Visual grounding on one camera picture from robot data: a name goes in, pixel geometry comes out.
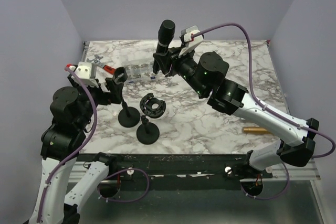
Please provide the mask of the black microphone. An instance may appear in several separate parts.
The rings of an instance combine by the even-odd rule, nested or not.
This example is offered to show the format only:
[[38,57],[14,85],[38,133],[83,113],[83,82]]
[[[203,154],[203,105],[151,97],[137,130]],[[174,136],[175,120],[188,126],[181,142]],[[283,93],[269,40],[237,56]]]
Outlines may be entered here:
[[158,31],[158,44],[155,53],[166,53],[169,49],[169,44],[174,38],[175,23],[172,20],[164,20]]

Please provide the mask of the gold microphone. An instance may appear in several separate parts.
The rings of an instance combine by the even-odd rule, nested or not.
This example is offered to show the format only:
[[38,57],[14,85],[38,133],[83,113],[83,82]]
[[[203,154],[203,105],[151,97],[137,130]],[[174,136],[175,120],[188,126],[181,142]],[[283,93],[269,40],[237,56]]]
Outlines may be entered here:
[[262,127],[244,127],[243,132],[248,134],[271,134],[271,132]]

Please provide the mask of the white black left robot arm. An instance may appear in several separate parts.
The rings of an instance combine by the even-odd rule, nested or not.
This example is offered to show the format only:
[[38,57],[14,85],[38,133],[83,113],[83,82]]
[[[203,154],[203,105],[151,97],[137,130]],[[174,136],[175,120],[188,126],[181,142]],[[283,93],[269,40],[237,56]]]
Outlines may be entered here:
[[42,176],[36,205],[27,223],[78,223],[83,206],[103,179],[116,175],[116,166],[106,154],[98,154],[92,166],[67,191],[69,177],[82,144],[93,132],[85,135],[86,126],[97,126],[97,106],[120,104],[123,82],[106,78],[107,91],[89,87],[89,94],[73,80],[71,86],[58,89],[52,98],[51,126],[42,134]]

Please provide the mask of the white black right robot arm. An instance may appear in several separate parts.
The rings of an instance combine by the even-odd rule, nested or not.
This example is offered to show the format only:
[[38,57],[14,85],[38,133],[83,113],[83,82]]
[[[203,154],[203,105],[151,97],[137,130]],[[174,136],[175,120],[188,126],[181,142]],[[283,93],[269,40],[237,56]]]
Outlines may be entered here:
[[247,88],[226,79],[229,64],[214,51],[202,54],[199,62],[193,59],[193,52],[185,56],[179,56],[179,52],[179,48],[171,48],[166,53],[153,54],[164,75],[181,76],[199,98],[208,99],[214,110],[253,122],[279,137],[276,143],[246,154],[241,165],[246,177],[255,177],[265,168],[280,163],[307,165],[316,145],[315,134],[308,130],[318,129],[317,120],[301,120],[279,110],[275,114],[268,112],[267,106],[260,106]]

